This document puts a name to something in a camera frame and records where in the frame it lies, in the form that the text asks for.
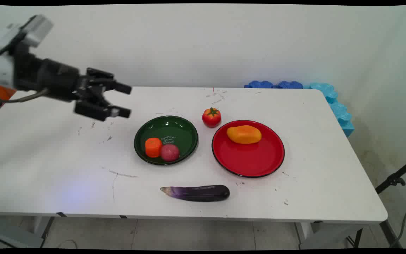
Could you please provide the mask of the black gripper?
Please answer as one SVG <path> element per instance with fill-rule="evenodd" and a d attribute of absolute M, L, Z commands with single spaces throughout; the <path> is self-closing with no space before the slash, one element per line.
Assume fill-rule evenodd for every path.
<path fill-rule="evenodd" d="M 103 93 L 89 96 L 83 86 L 85 78 L 80 75 L 78 68 L 51 59 L 37 58 L 29 52 L 29 48 L 21 42 L 12 49 L 13 85 L 16 90 L 35 91 L 35 94 L 12 100 L 13 103 L 46 96 L 65 102 L 76 100 L 74 113 L 101 122 L 109 117 L 130 117 L 130 109 L 111 104 Z M 88 87 L 102 87 L 104 91 L 115 90 L 128 95 L 132 91 L 131 86 L 119 83 L 114 74 L 107 71 L 88 67 L 86 77 Z"/>

